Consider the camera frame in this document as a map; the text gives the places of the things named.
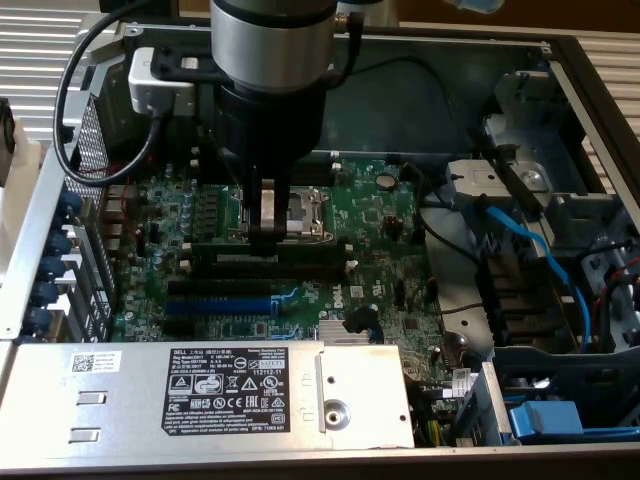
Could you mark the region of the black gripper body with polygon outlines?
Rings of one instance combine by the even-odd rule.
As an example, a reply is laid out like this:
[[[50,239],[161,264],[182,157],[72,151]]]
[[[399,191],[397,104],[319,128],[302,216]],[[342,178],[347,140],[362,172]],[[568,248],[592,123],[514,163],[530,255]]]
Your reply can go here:
[[[284,93],[219,84],[214,87],[217,147],[245,180],[285,175],[317,145],[326,97],[321,81]]]

